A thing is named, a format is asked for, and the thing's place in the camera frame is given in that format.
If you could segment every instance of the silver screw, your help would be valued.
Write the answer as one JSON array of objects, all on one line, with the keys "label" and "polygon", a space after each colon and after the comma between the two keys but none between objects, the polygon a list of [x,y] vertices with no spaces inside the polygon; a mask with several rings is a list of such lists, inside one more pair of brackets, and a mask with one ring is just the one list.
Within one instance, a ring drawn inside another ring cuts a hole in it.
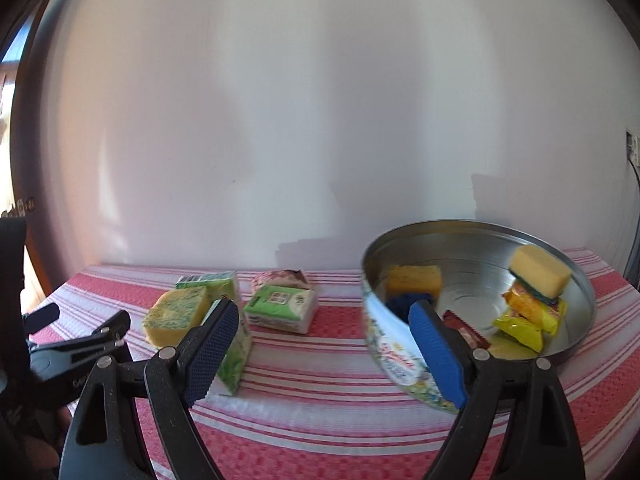
[{"label": "silver screw", "polygon": [[473,352],[473,357],[477,361],[488,361],[489,356],[489,352],[487,352],[484,348],[476,348]]},{"label": "silver screw", "polygon": [[98,359],[98,368],[107,368],[111,366],[112,361],[113,359],[111,359],[111,356],[103,355],[100,359]]},{"label": "silver screw", "polygon": [[551,363],[548,359],[539,357],[538,359],[536,359],[536,366],[538,366],[538,368],[540,368],[541,370],[549,370],[549,368],[551,368]]},{"label": "silver screw", "polygon": [[172,359],[175,356],[175,348],[172,346],[165,346],[158,352],[158,357],[165,361]]}]

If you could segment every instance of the table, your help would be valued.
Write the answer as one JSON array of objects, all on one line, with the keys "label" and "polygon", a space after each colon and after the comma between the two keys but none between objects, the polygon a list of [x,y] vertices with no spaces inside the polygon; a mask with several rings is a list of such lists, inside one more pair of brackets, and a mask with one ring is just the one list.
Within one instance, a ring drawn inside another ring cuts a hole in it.
[{"label": "table", "polygon": [[[582,444],[587,478],[604,478],[640,428],[640,294],[600,257],[567,254],[598,300],[594,328],[560,373]],[[118,309],[131,315],[134,359],[151,356],[142,318],[193,269],[89,266],[49,298],[60,319],[35,339],[86,335]],[[254,273],[239,272],[243,299]],[[454,416],[412,399],[373,362],[361,323],[360,273],[310,272],[320,307],[308,335],[252,328],[254,347],[234,397],[191,411],[228,480],[420,479]],[[138,401],[159,478],[172,479],[146,400]],[[475,478],[487,478],[506,429],[498,416]]]}]

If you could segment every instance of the white wall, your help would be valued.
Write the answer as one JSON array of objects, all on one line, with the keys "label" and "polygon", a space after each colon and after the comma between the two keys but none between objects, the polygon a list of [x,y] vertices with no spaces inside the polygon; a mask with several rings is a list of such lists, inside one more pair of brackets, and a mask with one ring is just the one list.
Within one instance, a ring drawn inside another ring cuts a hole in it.
[{"label": "white wall", "polygon": [[640,54],[605,0],[65,0],[40,104],[67,274],[354,268],[507,224],[623,266]]}]

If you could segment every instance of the wall socket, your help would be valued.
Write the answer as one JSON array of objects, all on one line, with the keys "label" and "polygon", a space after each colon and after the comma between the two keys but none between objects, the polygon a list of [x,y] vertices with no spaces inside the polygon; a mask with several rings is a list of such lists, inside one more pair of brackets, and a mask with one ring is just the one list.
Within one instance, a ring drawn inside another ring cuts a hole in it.
[{"label": "wall socket", "polygon": [[640,137],[626,131],[626,158],[640,168]]}]

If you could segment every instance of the yellow sponge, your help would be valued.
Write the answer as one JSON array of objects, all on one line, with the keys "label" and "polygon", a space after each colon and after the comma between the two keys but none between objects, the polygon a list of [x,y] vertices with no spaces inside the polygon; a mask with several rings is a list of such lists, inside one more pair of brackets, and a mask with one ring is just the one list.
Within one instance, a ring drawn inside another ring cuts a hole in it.
[{"label": "yellow sponge", "polygon": [[146,313],[142,327],[152,344],[176,346],[191,328],[202,322],[210,306],[206,286],[169,290]]},{"label": "yellow sponge", "polygon": [[386,279],[387,299],[408,292],[426,292],[437,298],[441,290],[442,273],[438,266],[394,265],[389,268]]},{"label": "yellow sponge", "polygon": [[519,247],[509,269],[543,296],[557,298],[571,278],[571,269],[536,245]]}]

